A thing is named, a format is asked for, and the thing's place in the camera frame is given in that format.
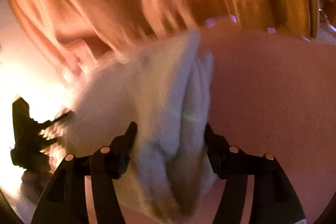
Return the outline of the person's hand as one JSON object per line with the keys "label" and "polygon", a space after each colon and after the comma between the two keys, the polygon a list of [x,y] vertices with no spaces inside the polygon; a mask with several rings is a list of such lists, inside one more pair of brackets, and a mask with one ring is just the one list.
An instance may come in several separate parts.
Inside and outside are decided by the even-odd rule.
{"label": "person's hand", "polygon": [[36,173],[25,170],[22,175],[21,194],[36,205],[51,177],[50,172]]}

